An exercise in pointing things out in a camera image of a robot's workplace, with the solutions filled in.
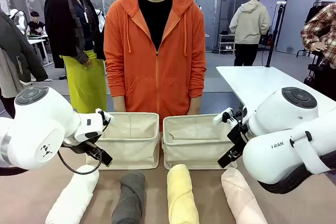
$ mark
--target gray rolled towel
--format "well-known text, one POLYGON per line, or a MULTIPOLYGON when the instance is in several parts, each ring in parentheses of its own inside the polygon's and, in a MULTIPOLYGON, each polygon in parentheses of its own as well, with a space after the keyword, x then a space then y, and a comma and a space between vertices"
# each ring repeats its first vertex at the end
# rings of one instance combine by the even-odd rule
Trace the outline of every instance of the gray rolled towel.
POLYGON ((140 224, 144 207, 145 176, 137 170, 120 180, 121 194, 112 214, 112 224, 140 224))

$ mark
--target yellow rolled towel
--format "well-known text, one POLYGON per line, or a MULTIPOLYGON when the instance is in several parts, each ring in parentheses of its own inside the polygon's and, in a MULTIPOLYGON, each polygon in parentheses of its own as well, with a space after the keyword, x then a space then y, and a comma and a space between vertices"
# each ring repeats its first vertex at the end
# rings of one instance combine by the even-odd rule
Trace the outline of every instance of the yellow rolled towel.
POLYGON ((193 185, 185 165, 175 165, 167 175, 170 224, 199 224, 193 185))

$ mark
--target table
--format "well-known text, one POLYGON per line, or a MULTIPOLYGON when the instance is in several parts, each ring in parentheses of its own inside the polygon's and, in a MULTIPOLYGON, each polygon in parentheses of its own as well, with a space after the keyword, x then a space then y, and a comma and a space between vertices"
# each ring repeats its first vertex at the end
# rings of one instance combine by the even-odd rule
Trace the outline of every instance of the table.
POLYGON ((43 36, 35 37, 33 39, 30 38, 30 39, 28 39, 28 42, 29 42, 29 44, 31 44, 31 45, 33 45, 35 47, 37 54, 39 55, 39 57, 41 58, 41 61, 43 62, 43 58, 42 58, 40 49, 37 47, 38 43, 42 44, 44 55, 46 56, 46 59, 47 59, 47 64, 44 64, 43 66, 46 67, 48 65, 53 64, 53 62, 49 62, 47 51, 46 51, 46 48, 44 46, 44 41, 46 41, 46 40, 43 39, 43 38, 48 38, 48 36, 47 35, 43 35, 43 36))
MULTIPOLYGON (((61 150, 73 168, 85 163, 85 154, 61 150)), ((336 187, 325 176, 312 176, 294 191, 275 195, 265 191, 245 170, 238 169, 254 192, 268 224, 331 224, 336 212, 336 187)), ((161 153, 158 168, 143 171, 146 176, 146 200, 143 224, 169 224, 167 170, 161 153)), ((111 224, 111 215, 120 196, 122 170, 100 171, 93 198, 81 224, 111 224)), ((192 170, 193 192, 200 224, 236 224, 222 189, 222 170, 192 170)), ((46 166, 11 177, 0 177, 1 223, 45 223, 52 205, 72 177, 58 156, 46 166)))
POLYGON ((335 101, 274 67, 217 67, 217 70, 246 106, 249 116, 268 96, 284 87, 311 93, 318 102, 319 115, 336 108, 335 101))

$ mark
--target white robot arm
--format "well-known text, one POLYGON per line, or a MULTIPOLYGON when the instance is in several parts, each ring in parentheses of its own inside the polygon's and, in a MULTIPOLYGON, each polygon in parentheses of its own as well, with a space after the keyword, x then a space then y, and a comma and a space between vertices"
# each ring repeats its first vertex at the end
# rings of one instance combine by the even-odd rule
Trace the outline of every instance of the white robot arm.
POLYGON ((23 11, 18 11, 17 9, 12 9, 9 11, 10 19, 14 21, 15 17, 19 18, 19 24, 17 25, 17 28, 24 34, 25 33, 25 14, 23 11))
POLYGON ((283 88, 243 119, 229 108, 214 124, 230 123, 235 144, 218 160, 221 167, 243 156, 247 171, 271 193, 294 190, 312 174, 336 168, 336 110, 318 117, 316 99, 298 88, 283 88))
POLYGON ((99 31, 103 32, 104 25, 105 25, 105 17, 102 12, 102 10, 95 9, 96 14, 98 15, 98 21, 99 21, 99 31))
POLYGON ((23 91, 15 99, 15 109, 15 119, 0 118, 0 167, 39 168, 61 147, 110 165, 112 158, 94 144, 113 120, 108 113, 97 109, 78 114, 50 87, 23 91))

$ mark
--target hood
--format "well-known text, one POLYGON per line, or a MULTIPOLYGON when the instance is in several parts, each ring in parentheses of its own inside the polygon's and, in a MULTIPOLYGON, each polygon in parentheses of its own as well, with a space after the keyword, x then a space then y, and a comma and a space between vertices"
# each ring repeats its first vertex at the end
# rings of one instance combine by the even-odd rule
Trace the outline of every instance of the hood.
MULTIPOLYGON (((173 0, 172 9, 179 17, 181 17, 193 2, 193 0, 173 0)), ((138 0, 121 0, 121 4, 127 14, 131 17, 133 17, 139 10, 138 0)))
POLYGON ((241 5, 241 11, 243 13, 252 13, 254 12, 256 9, 262 7, 262 3, 257 1, 257 0, 251 0, 247 3, 244 3, 241 5))

